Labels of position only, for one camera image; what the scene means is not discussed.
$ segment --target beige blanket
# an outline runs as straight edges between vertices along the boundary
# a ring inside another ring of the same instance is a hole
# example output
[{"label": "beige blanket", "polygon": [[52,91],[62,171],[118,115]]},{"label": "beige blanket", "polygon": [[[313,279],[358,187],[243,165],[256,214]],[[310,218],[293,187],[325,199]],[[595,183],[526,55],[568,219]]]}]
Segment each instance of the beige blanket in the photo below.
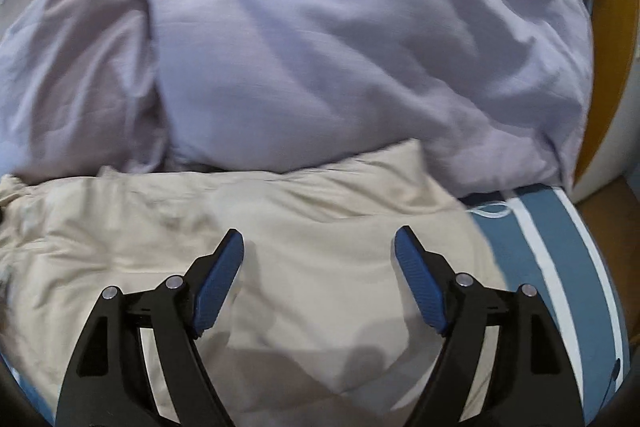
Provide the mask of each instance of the beige blanket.
[{"label": "beige blanket", "polygon": [[[454,270],[504,288],[486,240],[412,140],[285,175],[106,171],[37,187],[6,176],[0,204],[2,350],[54,408],[100,291],[151,289],[229,228],[244,236],[244,263],[198,349],[239,427],[402,425],[442,345],[392,254],[402,225]],[[175,419],[143,338],[156,400]],[[478,410],[491,355],[466,414]]]}]

